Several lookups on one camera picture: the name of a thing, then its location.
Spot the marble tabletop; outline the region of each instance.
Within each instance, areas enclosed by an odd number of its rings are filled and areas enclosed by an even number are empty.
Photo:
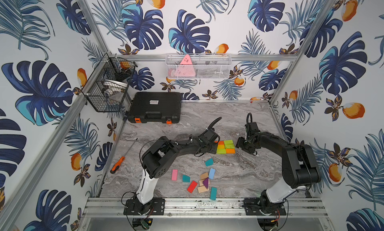
[[[168,125],[158,122],[133,124],[127,121],[112,165],[131,146],[132,141],[129,140],[138,138],[138,141],[128,152],[120,169],[115,174],[107,172],[100,197],[121,197],[127,191],[138,189],[142,175],[139,150],[149,140],[158,139],[161,136],[167,136],[173,140],[187,139],[190,134],[202,133],[214,119],[221,116],[223,118],[214,126],[215,132],[221,140],[233,139],[236,143],[238,137],[245,136],[244,125],[248,112],[252,113],[253,121],[257,122],[261,131],[278,135],[268,107],[267,102],[188,102],[182,103],[180,122],[177,124]],[[258,197],[263,190],[271,187],[281,178],[281,157],[265,148],[257,151],[257,156],[236,149],[235,154],[207,153],[201,157],[195,157],[193,154],[177,157],[169,171],[158,180],[154,196],[209,197],[210,191],[198,193],[195,189],[193,193],[189,193],[187,188],[190,183],[183,183],[182,175],[190,176],[191,181],[198,183],[202,173],[214,168],[215,176],[210,181],[209,187],[217,188],[217,197]],[[206,167],[205,161],[210,158],[213,158],[214,164]],[[177,181],[171,180],[172,169],[178,170]],[[304,197],[304,193],[300,192],[295,196]]]

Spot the pink object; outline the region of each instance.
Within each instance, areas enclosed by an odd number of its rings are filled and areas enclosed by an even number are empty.
[[[172,169],[172,180],[177,180],[177,169]]]
[[[206,178],[204,181],[203,181],[203,184],[206,188],[208,188],[208,181],[209,181],[209,178]]]
[[[191,57],[189,55],[184,56],[180,65],[185,65],[185,66],[178,66],[177,68],[178,77],[179,76],[185,76],[185,77],[196,76],[196,72],[195,72],[195,69],[193,68]]]

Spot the metal bracket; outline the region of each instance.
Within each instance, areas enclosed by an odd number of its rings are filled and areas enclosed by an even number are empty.
[[[260,199],[259,198],[245,198],[244,205],[242,205],[245,209],[245,214],[247,216],[269,216],[275,215],[274,213],[263,213],[260,210]],[[280,216],[286,215],[286,211],[284,206],[276,207],[276,211],[280,213]]]
[[[164,215],[165,202],[163,198],[153,198],[149,203],[142,205],[137,198],[128,199],[124,215],[145,215],[150,211],[152,211],[150,215]]]

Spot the black cable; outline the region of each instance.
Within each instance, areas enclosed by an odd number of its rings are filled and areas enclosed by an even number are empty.
[[[283,225],[279,229],[277,229],[276,231],[279,231],[280,229],[282,229],[284,227],[285,223],[287,222],[287,219],[288,219],[289,202],[288,202],[288,200],[286,198],[284,200],[287,201],[287,217],[285,218],[285,221],[284,221]]]

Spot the white arm segment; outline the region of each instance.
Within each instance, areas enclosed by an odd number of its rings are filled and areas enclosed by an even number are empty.
[[[141,178],[141,183],[139,189],[136,192],[137,198],[140,203],[145,205],[153,199],[153,192],[157,184],[158,178],[150,178],[147,171],[143,169],[143,175]]]
[[[281,203],[283,200],[288,197],[291,193],[296,190],[306,189],[306,186],[299,186],[295,189],[292,189],[283,178],[280,178],[272,187],[266,190],[266,195],[271,203]]]

